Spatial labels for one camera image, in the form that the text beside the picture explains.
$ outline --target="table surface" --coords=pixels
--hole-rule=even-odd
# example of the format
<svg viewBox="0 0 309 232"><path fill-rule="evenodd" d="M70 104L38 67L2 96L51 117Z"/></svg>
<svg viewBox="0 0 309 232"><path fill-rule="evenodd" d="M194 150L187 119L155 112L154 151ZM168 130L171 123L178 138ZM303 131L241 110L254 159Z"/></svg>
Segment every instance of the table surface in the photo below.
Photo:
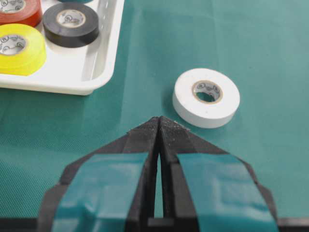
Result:
<svg viewBox="0 0 309 232"><path fill-rule="evenodd" d="M107 85L87 97L0 89L0 217L36 217L67 164L161 115L250 163L279 217L309 217L308 8L307 0L126 0ZM199 67L239 88L239 110L221 128L191 126L173 109L176 79Z"/></svg>

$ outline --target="tape core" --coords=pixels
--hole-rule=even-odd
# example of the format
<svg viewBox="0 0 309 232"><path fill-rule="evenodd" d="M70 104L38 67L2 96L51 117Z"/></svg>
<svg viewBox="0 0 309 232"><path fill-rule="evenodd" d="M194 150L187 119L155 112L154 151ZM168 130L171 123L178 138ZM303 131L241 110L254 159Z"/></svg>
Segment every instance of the tape core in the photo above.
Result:
<svg viewBox="0 0 309 232"><path fill-rule="evenodd" d="M11 34L0 38L0 54L13 56L26 48L27 42L21 35Z"/></svg>
<svg viewBox="0 0 309 232"><path fill-rule="evenodd" d="M26 6L24 0L0 0L0 12L13 14L22 11Z"/></svg>
<svg viewBox="0 0 309 232"><path fill-rule="evenodd" d="M67 9L58 13L57 23L66 28L78 28L86 21L86 16L77 10Z"/></svg>
<svg viewBox="0 0 309 232"><path fill-rule="evenodd" d="M206 104L218 103L222 99L222 96L223 96L223 92L220 86L208 80L196 82L192 87L192 93L197 100L199 100L200 102L206 103ZM197 95L198 93L205 93L209 95L210 97L212 97L214 101L204 101Z"/></svg>

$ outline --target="electrical tape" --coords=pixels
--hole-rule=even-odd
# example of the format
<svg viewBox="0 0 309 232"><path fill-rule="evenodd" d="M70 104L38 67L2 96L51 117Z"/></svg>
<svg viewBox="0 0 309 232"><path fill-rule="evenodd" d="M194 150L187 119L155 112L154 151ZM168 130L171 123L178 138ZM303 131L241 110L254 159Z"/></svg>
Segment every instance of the electrical tape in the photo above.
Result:
<svg viewBox="0 0 309 232"><path fill-rule="evenodd" d="M81 47L99 35L98 15L90 7L76 2L60 3L43 15L45 36L62 47Z"/></svg>
<svg viewBox="0 0 309 232"><path fill-rule="evenodd" d="M208 98L201 99L202 93ZM173 106L185 121L201 128L228 123L237 111L240 94L225 75L210 69L192 69L176 81Z"/></svg>
<svg viewBox="0 0 309 232"><path fill-rule="evenodd" d="M41 33L24 24L0 26L0 73L28 76L46 61Z"/></svg>
<svg viewBox="0 0 309 232"><path fill-rule="evenodd" d="M19 23L35 27L41 19L40 0L0 0L0 25Z"/></svg>

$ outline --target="teal fabric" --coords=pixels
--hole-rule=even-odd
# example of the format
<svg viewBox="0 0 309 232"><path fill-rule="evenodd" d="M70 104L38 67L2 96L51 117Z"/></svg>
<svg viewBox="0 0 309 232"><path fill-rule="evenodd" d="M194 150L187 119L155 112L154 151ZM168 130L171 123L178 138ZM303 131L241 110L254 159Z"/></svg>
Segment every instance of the teal fabric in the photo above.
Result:
<svg viewBox="0 0 309 232"><path fill-rule="evenodd" d="M0 89L0 217L36 217L67 164L161 115L249 162L279 217L309 217L308 9L308 0L126 0L107 85L88 97ZM239 88L239 110L221 128L199 129L173 109L178 76L199 67Z"/></svg>
<svg viewBox="0 0 309 232"><path fill-rule="evenodd" d="M63 196L53 232L124 232L147 153L97 154Z"/></svg>
<svg viewBox="0 0 309 232"><path fill-rule="evenodd" d="M179 154L201 232L278 232L246 167L231 155Z"/></svg>

